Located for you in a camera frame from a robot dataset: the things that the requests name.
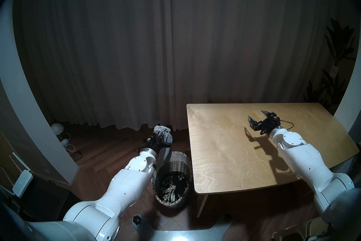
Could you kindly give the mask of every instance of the curtain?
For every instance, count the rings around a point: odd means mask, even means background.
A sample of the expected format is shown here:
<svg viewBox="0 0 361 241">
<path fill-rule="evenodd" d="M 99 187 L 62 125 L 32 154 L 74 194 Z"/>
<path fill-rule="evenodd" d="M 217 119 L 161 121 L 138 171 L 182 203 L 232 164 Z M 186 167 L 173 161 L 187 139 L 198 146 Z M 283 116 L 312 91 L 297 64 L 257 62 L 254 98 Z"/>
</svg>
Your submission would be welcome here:
<svg viewBox="0 0 361 241">
<path fill-rule="evenodd" d="M 330 63 L 330 17 L 358 22 L 351 0 L 14 1 L 56 120 L 118 129 L 187 128 L 187 103 L 299 102 Z"/>
<path fill-rule="evenodd" d="M 16 4 L 17 44 L 57 121 L 118 129 L 175 123 L 170 0 Z"/>
</svg>

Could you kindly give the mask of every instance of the laundry basket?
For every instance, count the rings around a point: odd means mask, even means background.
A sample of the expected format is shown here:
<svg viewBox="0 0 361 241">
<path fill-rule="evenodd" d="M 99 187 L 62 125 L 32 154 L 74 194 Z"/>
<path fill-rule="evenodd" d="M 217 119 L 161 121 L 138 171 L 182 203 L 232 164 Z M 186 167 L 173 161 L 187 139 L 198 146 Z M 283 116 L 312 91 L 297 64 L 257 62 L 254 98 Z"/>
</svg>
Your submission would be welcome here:
<svg viewBox="0 0 361 241">
<path fill-rule="evenodd" d="M 180 175 L 184 177 L 184 179 L 186 179 L 188 183 L 184 193 L 181 195 L 179 199 L 177 199 L 173 203 L 164 202 L 161 196 L 162 180 L 170 174 Z M 154 195 L 157 198 L 157 200 L 164 206 L 170 209 L 180 208 L 186 200 L 189 190 L 189 185 L 192 179 L 193 179 L 193 174 L 192 174 L 192 165 L 190 159 L 182 152 L 173 151 L 169 161 L 163 166 L 160 167 L 157 166 L 156 169 L 154 170 L 153 177 L 151 179 Z"/>
</svg>

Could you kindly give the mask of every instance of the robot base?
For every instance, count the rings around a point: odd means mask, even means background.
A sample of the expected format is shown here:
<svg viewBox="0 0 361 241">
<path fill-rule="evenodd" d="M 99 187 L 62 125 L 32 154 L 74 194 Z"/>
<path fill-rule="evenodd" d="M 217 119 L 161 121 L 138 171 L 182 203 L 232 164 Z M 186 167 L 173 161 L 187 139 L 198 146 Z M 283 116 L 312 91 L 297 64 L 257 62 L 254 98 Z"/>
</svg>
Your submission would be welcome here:
<svg viewBox="0 0 361 241">
<path fill-rule="evenodd" d="M 218 221 L 210 229 L 201 230 L 155 230 L 142 215 L 134 216 L 132 221 L 133 226 L 142 236 L 143 240 L 149 241 L 196 241 L 196 240 L 222 240 L 223 234 L 231 225 L 231 220 L 226 219 L 225 216 L 221 216 Z"/>
</svg>

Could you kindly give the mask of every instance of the wooden table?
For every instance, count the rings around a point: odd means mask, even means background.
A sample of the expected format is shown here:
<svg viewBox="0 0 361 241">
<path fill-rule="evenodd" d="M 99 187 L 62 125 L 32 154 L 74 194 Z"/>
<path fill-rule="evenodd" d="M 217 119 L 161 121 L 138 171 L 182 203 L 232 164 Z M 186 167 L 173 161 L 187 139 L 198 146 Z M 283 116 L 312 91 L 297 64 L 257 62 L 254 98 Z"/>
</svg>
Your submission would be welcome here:
<svg viewBox="0 0 361 241">
<path fill-rule="evenodd" d="M 342 125 L 318 103 L 188 104 L 194 188 L 198 217 L 209 194 L 229 193 L 293 182 L 298 178 L 268 135 L 253 131 L 247 116 L 265 119 L 273 111 L 333 167 L 358 153 Z M 281 122 L 284 128 L 292 125 Z"/>
</svg>

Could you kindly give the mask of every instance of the parquet floor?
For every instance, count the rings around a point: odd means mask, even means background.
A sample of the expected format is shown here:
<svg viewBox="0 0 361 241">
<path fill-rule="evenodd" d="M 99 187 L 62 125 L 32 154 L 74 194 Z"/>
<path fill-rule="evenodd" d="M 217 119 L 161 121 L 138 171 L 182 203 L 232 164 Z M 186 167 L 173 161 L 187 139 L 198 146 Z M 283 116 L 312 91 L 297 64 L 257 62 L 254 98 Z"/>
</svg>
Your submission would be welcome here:
<svg viewBox="0 0 361 241">
<path fill-rule="evenodd" d="M 113 176 L 136 156 L 133 149 L 143 143 L 152 129 L 143 125 L 139 131 L 114 126 L 99 128 L 63 123 L 71 134 L 70 143 L 83 154 L 81 166 L 71 191 L 81 200 L 97 200 L 106 191 Z M 190 156 L 188 130 L 172 132 L 173 150 Z M 161 230 L 191 230 L 210 228 L 220 215 L 232 215 L 232 225 L 224 234 L 226 240 L 269 240 L 272 233 L 301 224 L 318 216 L 313 194 L 303 181 L 208 197 L 199 219 L 196 218 L 197 196 L 191 190 L 188 202 L 180 210 L 169 210 L 160 205 L 151 184 L 142 198 L 131 206 L 121 219 L 117 240 L 141 240 L 131 221 L 136 214 L 144 215 L 149 223 Z"/>
</svg>

